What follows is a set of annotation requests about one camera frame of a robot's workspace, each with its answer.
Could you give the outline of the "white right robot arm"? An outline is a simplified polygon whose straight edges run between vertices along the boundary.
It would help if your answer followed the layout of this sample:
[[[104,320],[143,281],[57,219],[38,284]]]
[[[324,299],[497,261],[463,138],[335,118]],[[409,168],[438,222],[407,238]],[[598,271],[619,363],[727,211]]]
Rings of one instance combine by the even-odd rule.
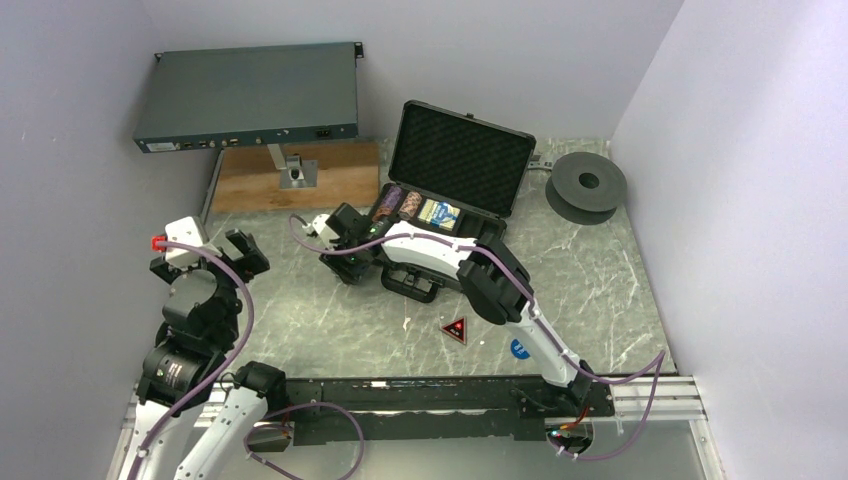
[[[324,257],[345,280],[380,260],[457,283],[479,317],[505,327],[536,361],[557,411],[574,415],[588,404],[592,380],[585,362],[555,332],[528,271],[498,236],[455,237],[392,218],[372,222],[347,204],[316,216],[303,230],[323,243]]]

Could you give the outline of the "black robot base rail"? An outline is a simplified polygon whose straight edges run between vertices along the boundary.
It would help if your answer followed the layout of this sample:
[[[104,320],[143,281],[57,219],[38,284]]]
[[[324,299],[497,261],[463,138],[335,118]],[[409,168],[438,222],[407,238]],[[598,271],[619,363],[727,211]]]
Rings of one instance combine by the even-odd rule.
[[[540,441],[547,429],[610,418],[609,387],[555,392],[538,375],[301,378],[286,382],[265,422],[296,446],[335,441],[508,437]]]

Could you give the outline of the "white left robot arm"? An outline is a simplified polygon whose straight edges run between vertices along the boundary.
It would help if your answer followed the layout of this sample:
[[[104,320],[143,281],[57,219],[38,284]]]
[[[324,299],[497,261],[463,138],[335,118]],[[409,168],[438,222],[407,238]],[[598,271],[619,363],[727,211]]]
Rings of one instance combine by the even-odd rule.
[[[234,374],[218,418],[192,448],[186,446],[215,381],[246,343],[249,332],[238,327],[239,314],[253,308],[246,285],[270,268],[252,235],[233,229],[225,237],[239,257],[210,244],[200,227],[174,227],[152,240],[158,255],[149,269],[170,293],[135,390],[122,479],[213,479],[238,437],[286,409],[284,372],[250,361]]]

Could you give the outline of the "blue big blind button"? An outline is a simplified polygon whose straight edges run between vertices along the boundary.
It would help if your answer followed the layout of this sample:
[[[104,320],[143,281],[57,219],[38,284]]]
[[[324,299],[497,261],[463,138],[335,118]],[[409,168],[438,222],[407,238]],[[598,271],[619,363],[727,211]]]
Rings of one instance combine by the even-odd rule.
[[[512,340],[510,344],[510,351],[518,360],[527,360],[531,357],[531,354],[518,339]]]

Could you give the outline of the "orange black chip stack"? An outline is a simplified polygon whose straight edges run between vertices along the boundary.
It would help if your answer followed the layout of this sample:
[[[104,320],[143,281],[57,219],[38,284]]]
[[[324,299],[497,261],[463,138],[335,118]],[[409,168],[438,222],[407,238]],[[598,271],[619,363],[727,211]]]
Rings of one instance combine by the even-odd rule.
[[[380,207],[376,210],[375,214],[372,217],[373,222],[378,222],[381,219],[388,217],[393,213],[393,209],[389,207]]]

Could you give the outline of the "red triangular dealer button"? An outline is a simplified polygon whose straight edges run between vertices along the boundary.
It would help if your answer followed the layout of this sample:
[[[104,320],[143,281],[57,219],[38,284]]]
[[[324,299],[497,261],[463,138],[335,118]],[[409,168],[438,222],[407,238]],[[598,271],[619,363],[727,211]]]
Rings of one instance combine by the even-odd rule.
[[[467,344],[466,318],[459,317],[440,327],[440,331],[462,345]]]

